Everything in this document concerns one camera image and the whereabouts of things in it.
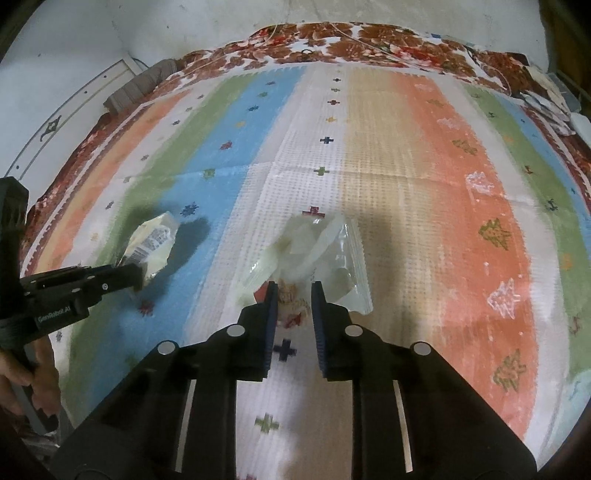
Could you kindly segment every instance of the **finger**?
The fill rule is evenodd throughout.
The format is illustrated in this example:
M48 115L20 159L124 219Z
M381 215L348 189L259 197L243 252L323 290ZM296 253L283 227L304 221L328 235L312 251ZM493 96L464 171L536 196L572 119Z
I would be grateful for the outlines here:
M51 365L40 365L35 369L33 387L33 406L41 408L50 416L60 411L59 373Z
M6 377L0 377L0 405L15 415L25 414Z
M51 417L52 415L57 415L60 412L61 404L60 404L60 394L59 391L40 391L33 393L31 397L31 401L33 402L33 406L36 410L43 410L45 415Z
M39 338L32 343L33 350L35 350L35 358L39 365L51 365L56 364L53 356L53 347L51 346L51 340L48 336Z
M0 375L18 385L31 385L33 381L33 373L22 366L7 350L0 350Z

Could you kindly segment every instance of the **screw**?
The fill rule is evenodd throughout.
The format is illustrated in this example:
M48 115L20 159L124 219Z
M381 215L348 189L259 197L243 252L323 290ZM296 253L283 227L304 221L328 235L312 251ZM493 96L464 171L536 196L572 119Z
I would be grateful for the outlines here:
M230 325L226 330L226 333L231 337L240 337L246 332L242 325L234 324Z
M428 343L417 342L413 346L413 350L417 355L426 356L431 353L431 347Z
M363 329L359 325L349 325L345 329L345 334L350 337L358 337L363 334Z
M162 342L160 345L158 345L158 353L160 355L170 355L176 349L177 349L177 347L175 346L175 344L168 341L168 340L165 342Z

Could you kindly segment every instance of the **food package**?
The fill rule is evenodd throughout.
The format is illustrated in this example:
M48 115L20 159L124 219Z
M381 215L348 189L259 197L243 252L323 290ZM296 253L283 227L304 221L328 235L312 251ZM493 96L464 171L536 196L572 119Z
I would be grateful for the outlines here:
M368 314L369 292L363 245L354 219L342 213L288 220L281 236L245 272L233 293L241 307L264 298L266 282L279 285L280 323L310 317L311 285L321 281L326 300Z
M170 212L152 218L136 228L123 254L122 263L144 268L144 285L148 284L168 262L179 223Z

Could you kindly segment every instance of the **white wall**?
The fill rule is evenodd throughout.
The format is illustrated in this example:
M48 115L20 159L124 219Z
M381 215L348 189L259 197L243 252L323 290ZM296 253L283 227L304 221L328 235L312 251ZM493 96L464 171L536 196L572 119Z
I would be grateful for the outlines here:
M41 4L0 63L0 175L47 118L122 53L104 0Z
M149 65L221 47L267 25L363 21L525 53L546 71L538 0L106 0L132 56Z

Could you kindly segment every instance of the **barcode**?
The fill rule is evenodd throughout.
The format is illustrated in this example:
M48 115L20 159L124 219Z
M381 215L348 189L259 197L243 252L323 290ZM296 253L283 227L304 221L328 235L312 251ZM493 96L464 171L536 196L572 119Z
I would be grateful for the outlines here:
M165 243L169 237L169 230L167 228L155 228L146 239L142 242L142 246L151 250L156 250L160 245Z
M127 259L127 262L135 263L137 265L142 263L148 257L148 255L149 252L147 252L143 248L135 247L135 250Z

